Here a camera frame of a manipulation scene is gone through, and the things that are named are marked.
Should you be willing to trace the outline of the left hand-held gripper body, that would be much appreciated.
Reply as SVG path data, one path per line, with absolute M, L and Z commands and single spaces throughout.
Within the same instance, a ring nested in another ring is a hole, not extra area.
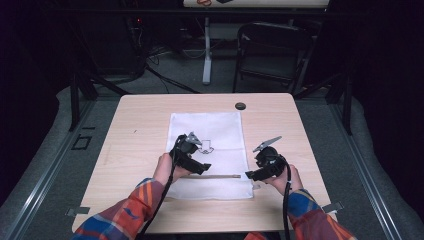
M 190 132 L 188 135 L 179 135 L 170 151 L 173 163 L 189 172 L 202 174 L 204 172 L 204 165 L 191 157 L 198 150 L 200 144 L 200 140 L 193 132 Z

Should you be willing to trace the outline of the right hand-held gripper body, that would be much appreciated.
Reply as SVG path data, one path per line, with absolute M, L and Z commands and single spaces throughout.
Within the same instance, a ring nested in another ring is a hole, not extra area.
M 286 163 L 285 158 L 271 146 L 272 143 L 280 139 L 281 136 L 266 140 L 254 149 L 254 152 L 257 152 L 255 159 L 259 167 L 258 170 L 261 172 L 261 180 L 273 176 L 278 177 L 284 171 Z

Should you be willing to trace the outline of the white mesh cloth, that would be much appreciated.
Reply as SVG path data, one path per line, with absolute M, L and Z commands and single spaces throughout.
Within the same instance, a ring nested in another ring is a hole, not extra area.
M 253 197 L 239 112 L 172 113 L 166 150 L 177 137 L 191 132 L 201 142 L 192 158 L 210 164 L 201 175 L 180 178 L 168 190 L 169 198 L 179 200 L 240 200 Z

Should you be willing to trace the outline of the person's left hand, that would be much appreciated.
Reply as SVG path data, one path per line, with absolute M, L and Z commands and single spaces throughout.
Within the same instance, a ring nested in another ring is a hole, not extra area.
M 164 153 L 159 157 L 156 169 L 153 174 L 153 178 L 165 186 L 169 180 L 169 176 L 173 175 L 172 182 L 176 182 L 183 176 L 190 175 L 190 172 L 182 167 L 176 166 L 174 172 L 171 172 L 173 168 L 173 161 L 168 153 Z

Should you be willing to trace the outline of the person's right hand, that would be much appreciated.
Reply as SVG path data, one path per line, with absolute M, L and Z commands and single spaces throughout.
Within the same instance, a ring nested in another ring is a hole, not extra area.
M 273 186 L 281 195 L 285 195 L 285 188 L 288 182 L 291 182 L 290 193 L 303 188 L 298 169 L 293 164 L 290 164 L 289 170 L 285 169 L 280 176 L 264 180 L 265 184 Z

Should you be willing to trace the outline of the white table leg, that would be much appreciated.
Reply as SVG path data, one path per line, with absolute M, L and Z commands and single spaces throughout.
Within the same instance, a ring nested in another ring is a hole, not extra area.
M 208 17 L 205 18 L 205 22 L 204 22 L 204 39 L 205 39 L 205 59 L 204 59 L 202 83 L 204 85 L 209 85 L 211 83 L 212 59 L 211 59 L 210 23 L 209 23 Z

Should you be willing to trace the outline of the black square tape outline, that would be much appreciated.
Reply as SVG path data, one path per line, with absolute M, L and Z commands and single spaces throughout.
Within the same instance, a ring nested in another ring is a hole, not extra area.
M 92 140 L 91 136 L 83 136 L 79 134 L 77 138 L 75 139 L 74 143 L 72 144 L 71 149 L 86 150 L 89 147 L 91 140 Z

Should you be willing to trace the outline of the black folding chair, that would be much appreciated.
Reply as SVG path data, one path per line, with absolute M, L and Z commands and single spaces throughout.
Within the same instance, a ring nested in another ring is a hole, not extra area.
M 237 32 L 236 67 L 232 92 L 245 76 L 275 81 L 295 92 L 313 47 L 304 29 L 268 22 L 251 22 Z

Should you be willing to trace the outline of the dark equipment cabinet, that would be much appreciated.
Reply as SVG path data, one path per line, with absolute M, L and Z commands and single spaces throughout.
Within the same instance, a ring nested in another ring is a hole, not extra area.
M 123 16 L 87 15 L 78 18 L 90 56 L 101 75 L 144 73 L 144 60 L 137 54 L 131 30 Z

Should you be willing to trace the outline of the black horizontal crossbar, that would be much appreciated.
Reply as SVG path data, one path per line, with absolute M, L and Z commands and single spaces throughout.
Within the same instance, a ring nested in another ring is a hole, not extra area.
M 58 8 L 48 9 L 47 12 L 51 14 L 67 14 L 67 15 L 82 15 L 82 14 L 111 14 L 111 15 L 148 15 L 148 16 L 248 16 L 248 15 L 270 15 L 270 16 L 293 16 L 293 17 L 327 17 L 325 12 L 310 12 L 310 11 L 288 11 L 288 10 L 272 10 L 272 9 L 70 9 Z

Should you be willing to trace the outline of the grey metal table bracket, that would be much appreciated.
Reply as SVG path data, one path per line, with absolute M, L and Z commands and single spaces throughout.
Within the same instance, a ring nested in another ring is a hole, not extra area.
M 89 207 L 76 207 L 76 208 L 69 208 L 65 215 L 66 216 L 71 216 L 71 217 L 76 217 L 77 215 L 81 215 L 81 214 L 88 214 L 89 213 L 90 208 Z
M 330 203 L 328 205 L 325 205 L 322 207 L 322 210 L 327 213 L 337 213 L 339 210 L 342 210 L 344 208 L 343 204 L 341 202 L 335 202 Z

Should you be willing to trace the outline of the black stand frame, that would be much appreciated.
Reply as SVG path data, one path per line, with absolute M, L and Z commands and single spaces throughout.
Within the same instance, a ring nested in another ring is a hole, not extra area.
M 337 104 L 340 99 L 343 99 L 342 108 L 342 126 L 348 135 L 352 134 L 351 130 L 351 109 L 352 109 L 352 89 L 353 79 L 347 73 L 337 73 L 317 84 L 307 87 L 294 95 L 295 99 L 302 99 L 312 93 L 318 91 L 324 86 L 330 86 L 330 90 L 325 96 L 328 104 Z
M 80 99 L 79 93 L 82 93 L 89 101 L 94 101 L 99 94 L 94 87 L 98 83 L 112 92 L 124 96 L 128 91 L 121 89 L 115 84 L 107 81 L 105 78 L 86 70 L 75 70 L 70 79 L 70 97 L 71 97 L 71 125 L 69 131 L 72 132 L 80 122 Z

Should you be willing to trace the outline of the aluminium floor rail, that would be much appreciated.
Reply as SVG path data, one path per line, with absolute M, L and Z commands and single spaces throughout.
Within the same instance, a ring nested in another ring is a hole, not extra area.
M 358 145 L 356 144 L 354 137 L 349 135 L 345 130 L 342 123 L 342 113 L 339 107 L 335 104 L 329 105 L 330 112 L 336 119 L 336 125 L 341 132 L 344 141 L 347 143 L 350 152 L 353 155 L 353 164 L 356 172 L 358 173 L 359 179 L 366 192 L 366 195 L 370 201 L 373 211 L 381 225 L 381 228 L 387 238 L 387 240 L 403 240 L 385 201 L 383 200 L 380 191 L 366 165 L 366 162 L 360 152 Z
M 12 193 L 0 207 L 0 240 L 21 240 L 60 171 L 65 155 L 95 103 L 80 108 L 80 120 L 72 131 L 61 106 L 52 129 L 41 144 Z

